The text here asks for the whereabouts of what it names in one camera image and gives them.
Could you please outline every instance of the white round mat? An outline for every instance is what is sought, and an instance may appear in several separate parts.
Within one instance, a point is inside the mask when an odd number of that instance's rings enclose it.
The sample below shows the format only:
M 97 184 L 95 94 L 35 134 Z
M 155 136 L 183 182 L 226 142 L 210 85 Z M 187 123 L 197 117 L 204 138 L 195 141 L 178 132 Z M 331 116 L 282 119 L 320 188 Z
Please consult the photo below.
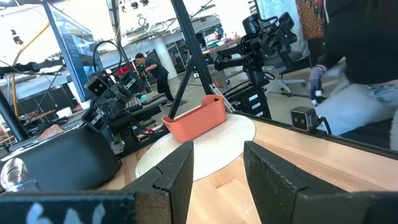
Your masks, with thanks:
M 255 134 L 256 126 L 252 120 L 245 116 L 228 114 L 224 123 L 194 139 L 193 180 L 204 178 L 233 162 L 243 153 L 244 142 L 252 141 Z M 137 178 L 181 144 L 170 133 L 157 140 L 138 162 Z

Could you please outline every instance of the jeans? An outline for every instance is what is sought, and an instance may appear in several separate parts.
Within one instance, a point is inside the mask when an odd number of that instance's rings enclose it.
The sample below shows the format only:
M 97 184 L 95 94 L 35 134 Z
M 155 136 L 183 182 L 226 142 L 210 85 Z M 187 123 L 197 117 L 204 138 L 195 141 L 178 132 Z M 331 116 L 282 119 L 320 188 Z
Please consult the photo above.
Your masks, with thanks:
M 354 84 L 331 96 L 315 110 L 317 115 L 328 120 L 335 135 L 394 118 L 390 141 L 391 149 L 398 151 L 398 85 Z
M 164 93 L 169 101 L 174 101 L 172 92 L 170 91 L 169 84 L 167 83 L 167 77 L 157 80 L 157 92 Z

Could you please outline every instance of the hand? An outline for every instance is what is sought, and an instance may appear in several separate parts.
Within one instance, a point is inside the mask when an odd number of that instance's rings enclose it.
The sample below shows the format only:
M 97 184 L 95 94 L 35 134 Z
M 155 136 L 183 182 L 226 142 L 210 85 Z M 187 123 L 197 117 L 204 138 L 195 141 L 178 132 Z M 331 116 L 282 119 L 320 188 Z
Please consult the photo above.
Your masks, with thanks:
M 310 98 L 311 102 L 317 106 L 322 103 L 326 98 L 322 96 L 322 81 L 321 77 L 324 70 L 320 67 L 315 67 L 311 70 L 310 74 Z

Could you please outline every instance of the workbench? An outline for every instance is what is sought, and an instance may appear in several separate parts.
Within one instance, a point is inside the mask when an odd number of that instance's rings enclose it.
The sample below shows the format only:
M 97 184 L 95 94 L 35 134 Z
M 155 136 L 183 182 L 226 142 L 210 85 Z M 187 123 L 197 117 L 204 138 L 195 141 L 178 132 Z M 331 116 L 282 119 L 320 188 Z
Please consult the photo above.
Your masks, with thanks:
M 398 190 L 397 160 L 271 124 L 254 123 L 255 143 L 337 187 L 349 192 Z M 102 189 L 117 190 L 134 181 L 137 163 L 149 148 L 122 159 L 121 170 Z M 243 155 L 193 183 L 187 223 L 260 223 Z

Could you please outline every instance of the orange basket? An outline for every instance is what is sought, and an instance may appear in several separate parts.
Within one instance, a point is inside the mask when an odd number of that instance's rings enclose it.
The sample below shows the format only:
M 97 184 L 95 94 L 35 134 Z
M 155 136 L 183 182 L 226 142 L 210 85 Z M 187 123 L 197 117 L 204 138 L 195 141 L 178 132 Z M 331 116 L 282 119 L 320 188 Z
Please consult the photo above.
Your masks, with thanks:
M 221 95 L 206 95 L 200 107 L 176 119 L 168 116 L 162 118 L 174 138 L 180 142 L 194 140 L 225 120 L 224 96 Z

